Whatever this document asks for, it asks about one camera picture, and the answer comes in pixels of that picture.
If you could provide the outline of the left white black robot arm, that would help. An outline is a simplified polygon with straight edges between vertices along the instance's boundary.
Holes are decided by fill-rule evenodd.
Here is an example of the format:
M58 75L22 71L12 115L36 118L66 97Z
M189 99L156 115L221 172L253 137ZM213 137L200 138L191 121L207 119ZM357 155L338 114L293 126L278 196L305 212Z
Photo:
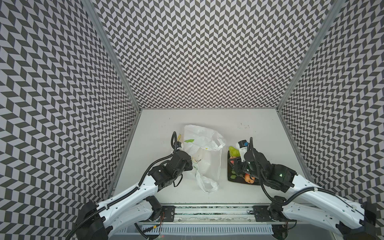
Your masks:
M86 203L66 239L107 240L138 222L158 220L163 207L155 194L170 185L176 187L175 180L192 168L191 156L181 150L154 161L135 185L98 204Z

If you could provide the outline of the white plastic bag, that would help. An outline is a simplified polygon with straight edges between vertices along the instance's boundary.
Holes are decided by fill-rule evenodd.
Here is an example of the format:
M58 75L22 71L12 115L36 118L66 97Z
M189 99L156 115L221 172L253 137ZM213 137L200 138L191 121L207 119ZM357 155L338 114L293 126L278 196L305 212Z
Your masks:
M207 194L216 192L225 138L215 130L196 125L186 125L182 137L182 149L192 158L193 176L199 188Z

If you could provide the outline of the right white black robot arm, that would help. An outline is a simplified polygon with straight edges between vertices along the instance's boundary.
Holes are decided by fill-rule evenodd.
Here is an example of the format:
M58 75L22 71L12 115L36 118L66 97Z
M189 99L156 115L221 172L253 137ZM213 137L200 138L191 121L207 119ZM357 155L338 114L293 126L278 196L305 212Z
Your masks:
M324 189L295 170L272 164L251 147L230 147L231 176L245 184L259 185L271 201L268 217L276 222L300 221L326 229L345 240L374 240L377 237L377 206L354 202Z

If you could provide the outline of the green pear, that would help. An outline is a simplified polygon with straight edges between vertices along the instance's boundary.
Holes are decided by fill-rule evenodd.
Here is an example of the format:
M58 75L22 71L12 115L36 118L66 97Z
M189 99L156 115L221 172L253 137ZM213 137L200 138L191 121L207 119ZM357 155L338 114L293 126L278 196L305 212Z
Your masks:
M240 158L241 157L241 154L239 152L238 149L232 147L232 146L229 146L229 154L230 154L230 158Z

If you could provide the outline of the orange peach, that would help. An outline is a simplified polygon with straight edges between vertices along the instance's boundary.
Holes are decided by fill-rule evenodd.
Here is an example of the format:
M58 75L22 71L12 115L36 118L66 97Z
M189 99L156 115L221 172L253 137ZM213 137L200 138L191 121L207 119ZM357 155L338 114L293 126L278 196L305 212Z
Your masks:
M244 180L246 183L252 185L255 182L256 178L250 176L249 174L245 174Z

